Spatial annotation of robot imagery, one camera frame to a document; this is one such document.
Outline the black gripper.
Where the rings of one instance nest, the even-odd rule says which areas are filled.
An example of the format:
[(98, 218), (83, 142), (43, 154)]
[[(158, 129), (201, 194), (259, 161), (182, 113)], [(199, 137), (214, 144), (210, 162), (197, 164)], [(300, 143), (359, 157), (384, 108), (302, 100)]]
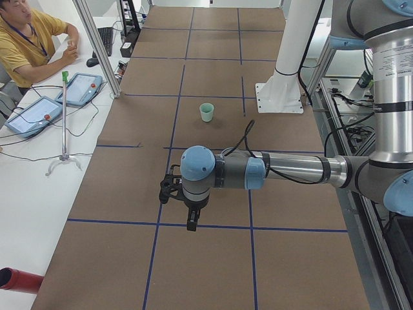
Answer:
[(188, 231), (196, 231), (198, 220), (201, 214), (201, 209), (208, 203), (208, 196), (202, 200), (194, 201), (189, 198), (184, 199), (184, 204), (188, 207), (188, 216), (186, 221), (186, 229)]

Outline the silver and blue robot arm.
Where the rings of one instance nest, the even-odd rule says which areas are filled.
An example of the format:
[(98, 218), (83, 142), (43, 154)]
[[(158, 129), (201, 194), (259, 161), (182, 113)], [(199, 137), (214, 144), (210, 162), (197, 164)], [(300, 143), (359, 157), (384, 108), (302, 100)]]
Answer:
[(361, 39), (372, 50), (375, 151), (326, 158), (238, 149), (214, 154), (190, 147), (181, 157), (177, 183), (189, 231), (196, 230), (212, 187), (259, 189), (268, 178), (329, 183), (412, 215), (412, 2), (335, 1), (331, 35)]

